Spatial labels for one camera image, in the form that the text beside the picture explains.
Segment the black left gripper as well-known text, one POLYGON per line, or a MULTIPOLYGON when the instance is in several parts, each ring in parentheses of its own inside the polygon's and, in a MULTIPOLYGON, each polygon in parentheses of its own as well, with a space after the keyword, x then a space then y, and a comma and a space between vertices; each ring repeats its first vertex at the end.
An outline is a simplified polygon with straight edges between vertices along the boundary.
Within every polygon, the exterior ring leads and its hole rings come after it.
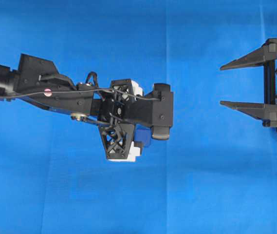
POLYGON ((100 91, 102 102, 97 121, 107 125, 98 127, 106 159, 114 162, 135 162, 142 153, 142 143, 134 141, 136 125, 124 120, 126 108, 142 96, 143 89, 131 79, 114 80, 111 91, 100 91))

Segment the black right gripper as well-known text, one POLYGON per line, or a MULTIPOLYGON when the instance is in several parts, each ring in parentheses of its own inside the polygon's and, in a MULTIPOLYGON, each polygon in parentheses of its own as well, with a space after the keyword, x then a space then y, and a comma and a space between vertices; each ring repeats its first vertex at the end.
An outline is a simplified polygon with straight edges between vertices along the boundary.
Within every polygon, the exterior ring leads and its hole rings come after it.
POLYGON ((264 127, 277 129, 277 39, 268 39, 259 49, 223 65, 230 70, 264 65, 264 103, 220 101, 220 104, 262 120, 264 127))

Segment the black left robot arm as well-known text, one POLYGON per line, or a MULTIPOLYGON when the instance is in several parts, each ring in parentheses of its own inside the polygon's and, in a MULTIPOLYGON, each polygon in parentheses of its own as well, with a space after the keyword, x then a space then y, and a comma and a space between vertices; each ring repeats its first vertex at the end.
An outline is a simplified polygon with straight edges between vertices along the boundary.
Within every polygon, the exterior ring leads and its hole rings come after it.
POLYGON ((143 143, 136 141, 137 122, 126 119, 128 108, 143 96, 139 84, 130 79, 113 80, 101 88, 97 74, 90 72, 84 82, 61 74, 50 60, 22 54, 17 70, 0 65, 0 100, 21 99, 72 120, 98 127, 106 158, 134 162, 142 155, 143 143))

